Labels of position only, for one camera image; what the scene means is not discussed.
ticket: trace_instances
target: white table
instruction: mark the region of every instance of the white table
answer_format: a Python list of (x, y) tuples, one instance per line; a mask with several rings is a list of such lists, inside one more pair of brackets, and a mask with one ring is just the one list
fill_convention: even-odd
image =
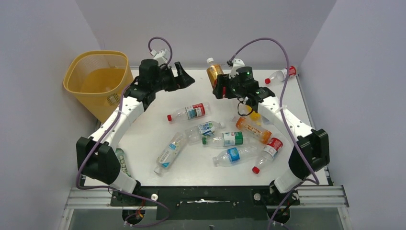
[[(264, 80), (275, 70), (254, 70), (254, 78), (260, 86)], [(126, 164), (133, 178), (143, 186), (228, 186), (228, 185), (269, 185), (281, 176), (288, 167), (288, 159), (292, 152), (293, 144), (284, 143), (282, 151), (275, 161), (260, 174), (255, 175), (251, 168), (255, 158), (249, 162), (232, 167), (214, 167), (212, 157), (217, 156), (222, 149), (203, 148), (201, 143), (186, 146), (178, 155), (169, 171), (158, 176), (154, 173), (156, 159), (166, 147), (173, 135), (178, 131), (196, 126), (200, 123), (214, 120), (226, 121), (226, 131), (237, 131), (232, 125), (231, 118), (237, 115), (236, 99), (218, 100), (212, 94), (212, 88), (205, 70), (186, 70), (196, 83), (190, 87), (175, 92), (159, 92), (155, 101), (149, 106), (130, 127), (119, 143), (119, 147), (126, 153)], [(132, 71), (133, 76), (138, 76), (138, 70)], [(269, 88), (279, 97), (282, 83), (272, 81)], [(170, 124), (167, 115), (188, 105), (209, 102), (212, 114), (194, 119), (185, 123)], [(285, 91), (283, 104), (303, 122), (310, 124), (305, 104), (300, 93), (296, 79), (290, 79)], [(262, 126), (272, 133), (279, 132), (272, 125)], [(328, 185), (323, 169), (316, 175), (321, 185)], [(101, 185), (102, 182), (87, 178), (85, 185)]]

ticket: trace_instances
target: red bottle label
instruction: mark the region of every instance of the red bottle label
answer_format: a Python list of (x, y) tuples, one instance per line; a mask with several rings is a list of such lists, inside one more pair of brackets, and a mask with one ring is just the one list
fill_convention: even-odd
[(206, 111), (204, 110), (203, 103), (194, 104), (192, 106), (186, 107), (185, 109), (186, 109), (186, 112), (188, 114), (189, 119), (199, 117), (199, 116), (203, 116), (203, 115), (206, 114)]
[(271, 138), (271, 140), (269, 141), (269, 143), (267, 145), (271, 146), (276, 151), (278, 151), (280, 148), (282, 148), (283, 143), (281, 140), (279, 140), (277, 138)]

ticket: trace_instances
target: red bottle cap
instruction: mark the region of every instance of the red bottle cap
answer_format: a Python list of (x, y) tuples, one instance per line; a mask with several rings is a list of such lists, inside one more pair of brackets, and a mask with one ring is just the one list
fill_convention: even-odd
[(255, 174), (259, 173), (259, 168), (257, 168), (256, 166), (254, 168), (252, 168), (252, 172)]

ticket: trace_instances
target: yellow trash bin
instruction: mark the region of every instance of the yellow trash bin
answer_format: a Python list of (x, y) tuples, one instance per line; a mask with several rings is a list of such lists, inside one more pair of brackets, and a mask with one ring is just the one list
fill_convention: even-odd
[(63, 85), (97, 119), (105, 122), (117, 108), (121, 91), (132, 81), (130, 64), (124, 53), (97, 50), (73, 60)]

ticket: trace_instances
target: white wall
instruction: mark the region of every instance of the white wall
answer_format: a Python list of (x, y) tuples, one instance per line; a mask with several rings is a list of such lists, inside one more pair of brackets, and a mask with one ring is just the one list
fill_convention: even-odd
[(95, 124), (62, 80), (100, 48), (74, 0), (2, 1), (0, 32), (1, 229), (53, 230)]
[(301, 64), (354, 229), (406, 228), (406, 1), (338, 0)]
[[(280, 41), (291, 62), (302, 62), (336, 0), (77, 0), (101, 47), (125, 52), (132, 65), (148, 58), (147, 43), (162, 36), (174, 61), (205, 67), (225, 61), (259, 37)], [(163, 42), (155, 41), (161, 49)], [(284, 66), (279, 47), (252, 44), (238, 56), (256, 68)]]

